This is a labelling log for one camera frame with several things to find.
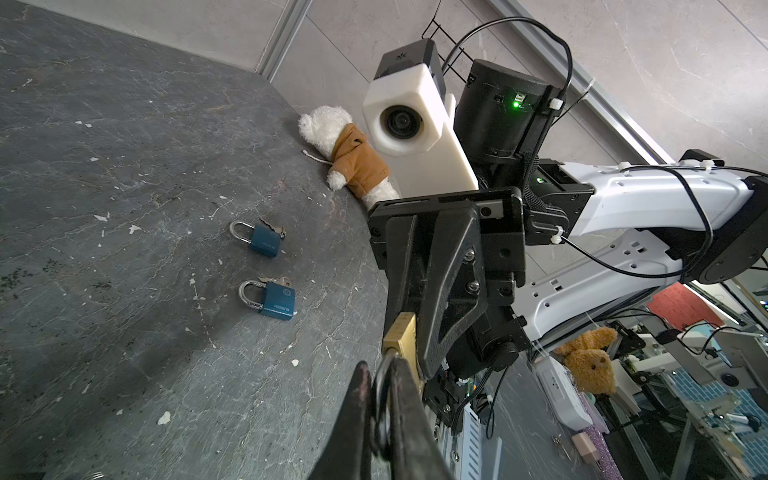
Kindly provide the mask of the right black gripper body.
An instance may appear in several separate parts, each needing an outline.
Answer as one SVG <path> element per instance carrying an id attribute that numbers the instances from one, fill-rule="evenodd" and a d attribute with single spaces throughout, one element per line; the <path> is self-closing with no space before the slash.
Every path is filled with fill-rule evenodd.
<path id="1" fill-rule="evenodd" d="M 386 320 L 441 319 L 448 307 L 507 307 L 526 280 L 523 197 L 516 187 L 382 201 L 370 245 L 388 280 Z"/>

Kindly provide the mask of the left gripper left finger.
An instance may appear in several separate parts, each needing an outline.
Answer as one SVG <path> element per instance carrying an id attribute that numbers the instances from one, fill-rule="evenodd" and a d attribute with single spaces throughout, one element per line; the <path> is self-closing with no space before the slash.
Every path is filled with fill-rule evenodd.
<path id="1" fill-rule="evenodd" d="M 360 361 L 355 366 L 328 442 L 309 480 L 371 478 L 372 407 L 370 369 L 365 361 Z"/>

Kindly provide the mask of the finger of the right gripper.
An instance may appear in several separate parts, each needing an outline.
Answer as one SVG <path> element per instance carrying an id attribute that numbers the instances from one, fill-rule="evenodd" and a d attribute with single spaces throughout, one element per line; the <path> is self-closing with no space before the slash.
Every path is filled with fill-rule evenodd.
<path id="1" fill-rule="evenodd" d="M 415 215 L 393 217 L 386 223 L 388 295 L 384 334 L 399 314 L 418 313 L 420 309 L 420 265 L 414 253 L 418 246 L 417 226 Z"/>
<path id="2" fill-rule="evenodd" d="M 417 314 L 417 352 L 422 377 L 437 373 L 454 343 L 488 305 L 477 209 L 438 214 Z"/>

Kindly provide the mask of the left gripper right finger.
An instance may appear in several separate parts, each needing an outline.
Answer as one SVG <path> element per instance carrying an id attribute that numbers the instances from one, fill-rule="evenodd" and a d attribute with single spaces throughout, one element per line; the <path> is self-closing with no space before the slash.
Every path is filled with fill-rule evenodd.
<path id="1" fill-rule="evenodd" d="M 395 358 L 390 365 L 388 377 L 388 459 L 391 478 L 452 479 L 434 440 L 407 361 Z"/>

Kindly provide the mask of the brass yellow padlock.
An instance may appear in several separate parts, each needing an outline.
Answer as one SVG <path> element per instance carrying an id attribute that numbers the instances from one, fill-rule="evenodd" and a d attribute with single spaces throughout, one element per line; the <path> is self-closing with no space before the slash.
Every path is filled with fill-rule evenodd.
<path id="1" fill-rule="evenodd" d="M 418 393 L 423 392 L 424 381 L 420 376 L 417 359 L 416 320 L 414 312 L 401 312 L 382 339 L 382 360 L 373 381 L 375 392 L 373 441 L 380 454 L 389 446 L 388 375 L 395 358 L 402 358 L 408 363 Z"/>

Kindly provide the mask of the blue padlock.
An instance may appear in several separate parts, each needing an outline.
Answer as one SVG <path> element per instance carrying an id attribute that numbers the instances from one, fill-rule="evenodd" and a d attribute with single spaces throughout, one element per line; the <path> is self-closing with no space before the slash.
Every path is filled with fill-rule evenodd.
<path id="1" fill-rule="evenodd" d="M 286 229 L 275 226 L 265 219 L 260 219 L 256 225 L 242 221 L 229 224 L 230 234 L 248 248 L 263 256 L 276 258 L 281 252 L 281 242 L 286 237 Z"/>
<path id="2" fill-rule="evenodd" d="M 238 296 L 247 307 L 273 319 L 290 321 L 296 314 L 296 291 L 285 279 L 246 280 Z"/>

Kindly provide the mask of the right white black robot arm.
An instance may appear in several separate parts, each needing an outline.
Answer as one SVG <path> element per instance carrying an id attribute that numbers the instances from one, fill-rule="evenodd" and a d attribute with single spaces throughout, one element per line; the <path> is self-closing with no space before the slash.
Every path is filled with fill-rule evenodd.
<path id="1" fill-rule="evenodd" d="M 669 165 L 539 159 L 552 86 L 473 63 L 445 91 L 437 62 L 383 59 L 363 104 L 376 148 L 404 163 L 399 200 L 371 210 L 386 319 L 415 316 L 418 378 L 510 364 L 576 318 L 673 283 L 715 284 L 767 247 L 767 177 L 688 151 Z"/>

